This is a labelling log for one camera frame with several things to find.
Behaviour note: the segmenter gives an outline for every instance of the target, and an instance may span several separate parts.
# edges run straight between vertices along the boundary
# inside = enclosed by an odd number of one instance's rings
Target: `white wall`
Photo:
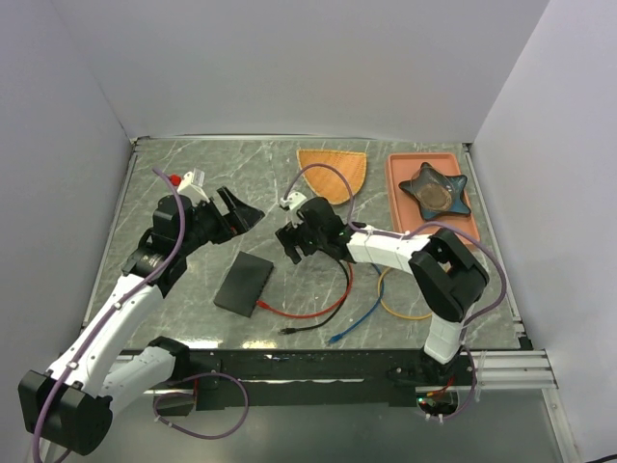
[[[130,137],[472,141],[547,0],[52,0]]]
[[[17,384],[77,335],[130,148],[46,0],[2,2],[0,146],[0,459],[17,462]]]
[[[617,451],[617,2],[552,0],[474,143],[585,459]]]

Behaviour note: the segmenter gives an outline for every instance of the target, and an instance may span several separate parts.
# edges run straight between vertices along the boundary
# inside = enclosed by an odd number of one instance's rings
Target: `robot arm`
[[[152,227],[122,268],[112,295],[77,341],[45,374],[29,371],[18,386],[26,429],[34,433],[44,402],[55,396],[41,437],[82,455],[100,444],[115,414],[152,386],[186,376],[189,349],[159,338],[130,363],[110,372],[112,364],[140,323],[160,307],[186,271],[186,258],[204,244],[224,243],[250,230],[264,213],[235,198],[227,188],[217,191],[228,208],[223,215],[202,190],[204,174],[188,173],[177,186],[183,205],[185,232],[170,264],[120,306],[117,301],[160,268],[172,255],[179,237],[180,211],[173,195],[158,202]],[[94,327],[102,329],[92,340]],[[73,362],[75,352],[82,352]]]
[[[366,224],[344,224],[326,199],[307,200],[297,192],[280,205],[289,222],[276,235],[294,263],[301,259],[300,248],[305,256],[319,250],[335,259],[413,274],[433,311],[423,351],[435,368],[447,369],[461,350],[466,315],[489,282],[487,271],[452,231],[411,239],[383,236]]]

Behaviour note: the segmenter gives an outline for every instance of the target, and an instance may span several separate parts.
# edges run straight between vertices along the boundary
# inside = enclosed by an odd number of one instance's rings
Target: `marble table surface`
[[[251,253],[275,264],[261,299],[273,307],[291,313],[313,313],[332,304],[344,291],[345,280],[340,268],[325,255],[317,253],[294,265],[284,254],[274,233],[285,223],[278,199],[288,182],[298,172],[296,150],[299,148],[365,151],[366,180],[360,191],[355,217],[374,227],[391,230],[385,160],[393,152],[451,151],[457,155],[461,171],[469,177],[471,209],[483,242],[493,247],[487,219],[482,211],[469,162],[460,144],[416,144],[339,139],[167,139],[140,140],[135,152],[137,161],[121,204],[120,216],[113,232],[103,270],[95,288],[91,320],[120,275],[126,258],[137,245],[143,231],[151,225],[157,201],[168,194],[165,185],[152,171],[159,167],[167,174],[179,174],[198,167],[205,171],[205,191],[218,198],[216,189],[227,186],[241,201],[260,208],[266,217],[251,231],[223,245],[206,245],[188,258],[188,270],[176,283],[163,307],[141,324],[127,349],[142,349],[150,340],[167,336],[192,348],[420,348],[428,334],[430,319],[407,321],[395,318],[381,307],[343,340],[328,345],[327,340],[347,328],[368,311],[377,296],[376,273],[371,265],[355,265],[354,286],[340,313],[325,327],[290,336],[279,335],[287,326],[306,326],[314,320],[290,320],[261,308],[251,318],[219,309],[212,303],[216,291],[227,275],[239,251]],[[306,195],[311,191],[300,180],[296,188]],[[225,208],[217,201],[219,208]],[[345,216],[347,204],[335,211]],[[476,252],[481,262],[486,259]],[[495,300],[499,280],[493,267],[491,282],[477,309]],[[386,277],[386,300],[406,314],[428,312],[419,289],[409,275],[391,272]],[[519,348],[513,315],[507,299],[492,313],[471,324],[468,344],[472,348]]]

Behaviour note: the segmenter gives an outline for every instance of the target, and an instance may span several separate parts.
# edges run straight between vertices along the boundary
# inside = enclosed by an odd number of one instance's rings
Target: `red cable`
[[[340,296],[340,298],[336,302],[334,302],[328,309],[324,309],[321,312],[309,313],[306,315],[295,315],[293,313],[286,313],[286,312],[278,311],[277,309],[275,309],[274,307],[270,307],[268,304],[266,304],[263,301],[257,301],[257,305],[261,307],[262,309],[266,309],[270,312],[273,312],[273,313],[276,313],[282,316],[287,316],[289,318],[315,318],[316,316],[323,315],[324,313],[328,313],[329,311],[334,309],[338,304],[340,304],[340,302],[349,295],[349,291],[351,291],[352,283],[354,283],[354,270],[351,266],[351,263],[349,262],[347,262],[347,267],[349,268],[349,285],[347,285],[347,289],[345,290],[345,293],[342,296]]]

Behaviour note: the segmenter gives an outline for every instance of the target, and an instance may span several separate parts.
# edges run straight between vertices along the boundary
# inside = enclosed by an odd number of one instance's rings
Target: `purple cable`
[[[166,424],[169,427],[172,427],[176,431],[180,431],[181,433],[186,434],[188,436],[195,437],[197,439],[204,439],[206,441],[214,441],[216,439],[223,439],[224,437],[227,437],[233,434],[235,431],[237,431],[240,428],[240,426],[244,423],[244,420],[247,419],[247,415],[249,414],[249,395],[247,394],[246,388],[239,380],[237,380],[236,378],[234,378],[233,376],[229,374],[212,371],[208,373],[194,374],[193,376],[189,376],[188,378],[184,378],[184,379],[181,379],[180,381],[175,381],[173,383],[168,383],[168,384],[174,385],[174,384],[183,383],[185,381],[195,381],[196,379],[205,378],[208,376],[218,376],[221,378],[226,378],[229,381],[233,382],[238,388],[240,388],[240,391],[242,391],[242,395],[244,396],[244,410],[242,411],[242,416],[240,417],[240,420],[238,420],[238,422],[235,424],[235,426],[232,429],[224,432],[223,434],[216,434],[214,436],[208,436],[205,434],[199,434],[197,432],[185,429],[184,427],[178,426],[177,424],[170,422],[169,420],[161,417],[161,415],[158,413],[158,408],[157,408],[158,403],[166,397],[193,397],[192,395],[185,394],[185,393],[168,393],[168,394],[163,394],[157,397],[156,400],[154,400],[154,403],[152,405],[152,411],[154,412],[154,416],[156,417],[156,419],[160,421],[161,423]]]
[[[83,357],[86,350],[88,350],[88,347],[90,347],[90,345],[93,343],[96,336],[98,336],[98,334],[101,332],[101,330],[103,329],[105,324],[109,321],[109,319],[112,317],[112,315],[116,312],[116,310],[119,310],[121,306],[127,300],[129,300],[131,297],[137,294],[137,292],[139,292],[144,286],[146,286],[149,282],[151,282],[159,273],[165,270],[165,268],[167,268],[167,266],[175,258],[175,255],[178,253],[178,251],[180,250],[180,247],[182,246],[182,240],[184,239],[184,228],[185,228],[185,223],[186,223],[186,219],[184,217],[184,207],[182,205],[182,200],[180,199],[180,195],[177,193],[177,191],[175,191],[175,187],[172,185],[172,183],[167,178],[167,176],[163,174],[163,172],[161,172],[157,168],[153,168],[152,171],[155,174],[157,174],[159,177],[161,177],[163,181],[165,181],[165,184],[168,186],[168,188],[172,191],[172,194],[174,195],[175,204],[177,205],[179,216],[180,216],[180,230],[177,234],[177,241],[175,242],[172,252],[163,261],[163,263],[158,268],[154,269],[147,277],[145,277],[138,284],[136,284],[126,294],[124,294],[98,320],[98,322],[95,324],[95,326],[93,327],[91,332],[88,334],[84,342],[75,351],[75,355],[73,355],[72,359],[70,360],[71,363],[79,362],[79,360]],[[37,424],[35,426],[35,432],[33,433],[33,437],[32,437],[32,455],[35,460],[35,463],[42,463],[42,460],[40,459],[40,436],[42,434],[42,426],[45,423],[45,419],[47,418],[47,414],[49,413],[49,408],[51,407],[51,402],[54,400],[56,394],[58,393],[62,385],[65,384],[65,381],[67,381],[67,378],[69,377],[70,372],[71,372],[71,368],[67,366],[65,370],[63,371],[63,373],[58,378],[58,380],[56,381],[56,383],[54,384],[54,386],[51,388],[49,395],[45,399],[45,402],[40,409],[39,418],[37,419]],[[61,463],[62,461],[64,461],[64,459],[67,458],[68,454],[69,454],[69,451],[67,450],[56,461],[56,463]]]
[[[356,227],[354,225],[353,221],[352,221],[352,215],[354,213],[354,192],[352,191],[351,186],[349,185],[349,182],[347,181],[347,178],[345,178],[345,176],[341,172],[339,172],[336,168],[334,168],[334,167],[332,167],[332,166],[330,166],[328,164],[324,164],[323,162],[315,162],[313,164],[308,164],[307,166],[305,166],[296,175],[296,177],[294,177],[291,180],[291,182],[289,183],[289,186],[287,187],[287,189],[285,190],[284,194],[282,195],[282,198],[284,200],[286,200],[287,196],[289,196],[289,193],[291,192],[291,189],[293,188],[293,185],[296,183],[296,181],[298,181],[298,179],[302,176],[302,174],[304,172],[306,172],[308,169],[312,169],[313,167],[323,167],[324,169],[328,169],[328,170],[334,172],[342,180],[342,182],[345,184],[345,188],[347,188],[347,193],[349,193],[349,210],[347,212],[347,225],[349,225],[349,228],[352,229],[354,232],[360,232],[360,233],[364,233],[364,234],[369,234],[368,231],[366,231],[364,229],[359,229],[358,227]],[[507,291],[505,272],[503,271],[503,267],[501,266],[499,261],[495,258],[493,253],[491,253],[489,248],[487,248],[484,244],[479,242],[473,236],[470,236],[469,234],[465,233],[464,231],[461,231],[461,230],[457,229],[456,227],[452,227],[451,225],[448,225],[448,224],[446,224],[444,222],[438,222],[438,221],[426,222],[425,224],[420,225],[414,231],[408,232],[407,234],[401,234],[401,233],[397,233],[395,231],[381,231],[381,230],[373,231],[372,234],[379,235],[379,236],[387,236],[387,237],[390,237],[390,238],[397,238],[397,239],[411,239],[414,236],[416,236],[418,233],[420,233],[421,231],[423,231],[424,229],[426,229],[428,227],[441,227],[441,228],[444,228],[444,229],[451,230],[452,232],[455,232],[456,234],[458,234],[460,236],[463,236],[466,240],[468,240],[470,243],[472,243],[474,246],[476,246],[480,251],[482,251],[484,253],[484,255],[493,263],[493,265],[495,266],[495,269],[497,271],[497,274],[499,275],[499,279],[501,280],[501,291],[499,292],[499,296],[497,297],[495,302],[493,302],[492,304],[489,304],[484,309],[482,309],[482,310],[472,314],[469,318],[467,318],[465,320],[465,322],[464,322],[465,328],[463,329],[463,331],[461,333],[461,340],[463,340],[463,338],[465,337],[465,334],[467,332],[467,327],[469,326],[469,324],[472,321],[474,321],[478,316],[482,316],[485,313],[490,312],[491,310],[493,310],[495,307],[497,307],[499,304],[501,304],[501,301],[503,301],[503,299],[505,298],[506,291]]]

